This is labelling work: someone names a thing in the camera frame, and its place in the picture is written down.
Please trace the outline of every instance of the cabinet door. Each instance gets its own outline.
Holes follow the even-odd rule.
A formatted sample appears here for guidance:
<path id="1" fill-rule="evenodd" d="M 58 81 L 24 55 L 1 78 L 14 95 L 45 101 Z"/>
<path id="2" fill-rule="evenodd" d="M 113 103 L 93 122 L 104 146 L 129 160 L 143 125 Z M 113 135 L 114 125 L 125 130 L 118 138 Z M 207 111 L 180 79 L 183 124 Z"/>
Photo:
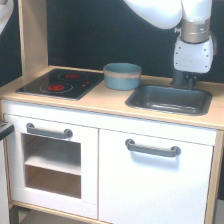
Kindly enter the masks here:
<path id="1" fill-rule="evenodd" d="M 15 126 L 7 137 L 11 199 L 97 219 L 98 129 L 12 115 L 5 120 Z M 65 130 L 72 136 L 48 136 Z"/>
<path id="2" fill-rule="evenodd" d="M 174 158 L 129 151 L 169 150 Z M 115 224 L 203 224 L 213 147 L 100 130 L 99 219 Z"/>

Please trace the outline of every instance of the oven handle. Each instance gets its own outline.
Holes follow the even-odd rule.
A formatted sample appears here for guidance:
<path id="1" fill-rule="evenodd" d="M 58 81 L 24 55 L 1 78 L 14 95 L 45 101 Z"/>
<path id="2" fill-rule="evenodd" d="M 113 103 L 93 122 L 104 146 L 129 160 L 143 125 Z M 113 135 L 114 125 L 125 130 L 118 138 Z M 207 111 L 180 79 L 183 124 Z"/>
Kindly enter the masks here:
<path id="1" fill-rule="evenodd" d="M 59 139 L 66 139 L 72 137 L 73 133 L 71 130 L 66 129 L 64 132 L 56 132 L 56 131 L 48 131 L 44 129 L 35 128 L 33 124 L 28 123 L 26 125 L 27 132 L 34 135 L 41 135 L 45 137 L 51 138 L 59 138 Z"/>
<path id="2" fill-rule="evenodd" d="M 127 139 L 125 141 L 125 145 L 127 146 L 129 151 L 146 153 L 156 156 L 163 156 L 163 157 L 176 157 L 180 155 L 181 149 L 178 146 L 173 146 L 170 150 L 167 149 L 157 149 L 152 147 L 146 147 L 141 145 L 135 145 L 135 142 L 132 139 Z"/>

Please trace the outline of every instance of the floor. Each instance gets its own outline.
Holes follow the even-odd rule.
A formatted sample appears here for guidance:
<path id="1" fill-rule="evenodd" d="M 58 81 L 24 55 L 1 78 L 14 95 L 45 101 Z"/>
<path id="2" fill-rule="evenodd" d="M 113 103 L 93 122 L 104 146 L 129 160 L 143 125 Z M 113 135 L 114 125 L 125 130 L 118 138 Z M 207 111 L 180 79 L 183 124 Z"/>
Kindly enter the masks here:
<path id="1" fill-rule="evenodd" d="M 30 211 L 25 208 L 19 208 L 19 221 L 20 224 L 85 224 L 42 212 Z M 214 224 L 224 224 L 224 201 L 218 200 Z"/>

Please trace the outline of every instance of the dark wall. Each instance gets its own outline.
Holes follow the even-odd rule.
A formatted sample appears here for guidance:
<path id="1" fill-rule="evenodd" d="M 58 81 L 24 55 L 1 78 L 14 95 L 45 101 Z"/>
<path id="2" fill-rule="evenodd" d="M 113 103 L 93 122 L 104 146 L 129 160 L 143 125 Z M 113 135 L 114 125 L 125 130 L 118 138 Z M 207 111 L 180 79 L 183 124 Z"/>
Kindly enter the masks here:
<path id="1" fill-rule="evenodd" d="M 18 4 L 0 36 L 0 87 L 22 75 Z"/>
<path id="2" fill-rule="evenodd" d="M 50 64 L 102 70 L 110 62 L 130 62 L 144 74 L 172 77 L 174 29 L 153 27 L 122 0 L 47 3 Z M 224 82 L 223 10 L 224 2 L 214 2 L 211 30 L 219 41 L 219 56 L 201 80 Z"/>

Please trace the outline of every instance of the oven window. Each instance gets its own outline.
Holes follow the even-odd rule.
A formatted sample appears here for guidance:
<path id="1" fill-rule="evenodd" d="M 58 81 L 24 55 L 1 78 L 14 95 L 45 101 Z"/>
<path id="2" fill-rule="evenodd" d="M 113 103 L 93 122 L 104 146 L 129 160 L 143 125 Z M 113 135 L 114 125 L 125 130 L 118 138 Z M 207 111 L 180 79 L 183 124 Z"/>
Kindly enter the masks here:
<path id="1" fill-rule="evenodd" d="M 81 144 L 23 135 L 26 187 L 81 198 Z"/>

